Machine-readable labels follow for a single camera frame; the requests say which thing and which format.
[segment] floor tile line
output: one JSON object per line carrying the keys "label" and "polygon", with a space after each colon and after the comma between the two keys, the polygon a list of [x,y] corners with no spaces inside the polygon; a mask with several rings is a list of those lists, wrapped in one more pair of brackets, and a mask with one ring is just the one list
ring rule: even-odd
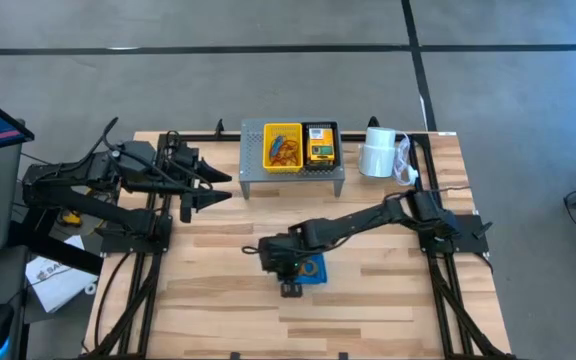
{"label": "floor tile line", "polygon": [[114,48],[0,48],[10,55],[182,55],[182,54],[277,54],[277,53],[372,53],[408,52],[404,44],[298,44],[244,46],[170,46]]}
{"label": "floor tile line", "polygon": [[406,30],[408,32],[408,41],[410,42],[410,53],[412,64],[415,69],[415,78],[417,79],[417,89],[422,99],[423,113],[427,131],[437,131],[435,122],[435,112],[432,109],[432,100],[430,99],[430,89],[424,70],[424,62],[421,58],[419,39],[417,38],[417,28],[415,27],[415,18],[412,14],[410,0],[401,0],[401,7],[406,21]]}
{"label": "floor tile line", "polygon": [[576,44],[486,44],[420,45],[421,52],[565,52],[576,51]]}

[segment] wooden tabletop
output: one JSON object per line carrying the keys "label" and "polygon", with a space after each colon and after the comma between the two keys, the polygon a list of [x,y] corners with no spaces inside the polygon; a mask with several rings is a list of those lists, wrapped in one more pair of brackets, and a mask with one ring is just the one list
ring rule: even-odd
{"label": "wooden tabletop", "polygon": [[[159,133],[139,132],[137,140],[156,144]],[[440,187],[468,185],[459,141],[454,134],[429,134]],[[174,230],[164,255],[148,347],[149,358],[440,358],[441,340],[428,266],[417,235],[386,225],[355,235],[326,253],[328,283],[305,286],[300,299],[284,299],[274,275],[261,270],[257,256],[241,253],[259,238],[285,232],[309,218],[337,218],[405,190],[391,179],[362,176],[357,170],[358,144],[345,143],[346,182],[340,198],[331,183],[260,183],[244,200],[237,181],[238,142],[197,142],[200,156],[229,173],[233,181],[215,184],[233,198],[179,221],[173,200]],[[422,180],[428,185],[425,167]],[[442,193],[444,207],[456,213],[475,209],[470,190]],[[144,194],[124,193],[120,205],[143,207]],[[104,261],[86,345],[101,293],[121,254]],[[101,318],[103,338],[124,311],[134,255],[118,272]],[[455,256],[466,309],[498,348],[509,352],[490,269],[474,255]],[[455,351],[459,336],[449,310]],[[130,350],[135,351],[141,324],[137,314]]]}

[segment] white paper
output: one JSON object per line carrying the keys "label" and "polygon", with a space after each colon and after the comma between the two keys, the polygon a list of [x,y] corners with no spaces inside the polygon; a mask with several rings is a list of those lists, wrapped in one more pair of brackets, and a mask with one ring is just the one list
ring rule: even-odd
{"label": "white paper", "polygon": [[[65,243],[82,250],[84,248],[79,235],[71,236]],[[97,280],[96,275],[71,269],[69,266],[43,257],[37,257],[26,264],[26,278],[30,284],[48,278],[48,280],[33,286],[41,305],[48,313],[57,311],[86,286]]]}

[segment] white roll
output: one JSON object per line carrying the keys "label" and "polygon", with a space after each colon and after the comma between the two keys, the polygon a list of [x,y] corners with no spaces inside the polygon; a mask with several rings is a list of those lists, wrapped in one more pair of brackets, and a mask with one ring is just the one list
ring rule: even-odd
{"label": "white roll", "polygon": [[370,127],[366,130],[366,144],[359,151],[359,171],[372,177],[390,177],[395,163],[395,135],[393,129]]}

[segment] yellow box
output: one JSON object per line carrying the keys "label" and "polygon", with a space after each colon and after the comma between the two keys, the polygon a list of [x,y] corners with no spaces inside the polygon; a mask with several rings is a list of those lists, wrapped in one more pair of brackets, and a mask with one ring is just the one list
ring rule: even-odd
{"label": "yellow box", "polygon": [[263,166],[269,173],[296,173],[304,166],[299,123],[264,125]]}
{"label": "yellow box", "polygon": [[308,129],[308,165],[333,165],[335,163],[335,146],[333,130],[330,128],[311,127]]}

